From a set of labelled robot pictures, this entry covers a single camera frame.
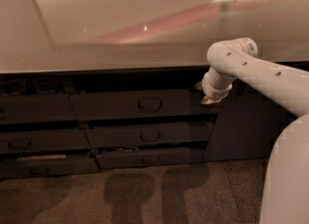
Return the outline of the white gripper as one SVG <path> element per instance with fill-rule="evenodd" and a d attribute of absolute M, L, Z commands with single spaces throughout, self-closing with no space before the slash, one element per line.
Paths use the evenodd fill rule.
<path fill-rule="evenodd" d="M 222 99 L 228 96 L 229 92 L 232 90 L 232 84 L 229 84 L 226 87 L 215 87 L 211 83 L 211 77 L 206 73 L 202 79 L 202 83 L 198 82 L 195 84 L 195 89 L 204 92 L 205 96 L 201 100 L 201 103 L 204 105 L 217 104 Z"/>

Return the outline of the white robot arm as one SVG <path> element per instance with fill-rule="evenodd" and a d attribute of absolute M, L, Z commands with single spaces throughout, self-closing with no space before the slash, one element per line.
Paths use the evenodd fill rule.
<path fill-rule="evenodd" d="M 239 79 L 296 115 L 271 151 L 259 224 L 309 224 L 309 72 L 257 55 L 249 38 L 214 43 L 207 52 L 210 69 L 196 88 L 203 104 L 218 103 Z"/>

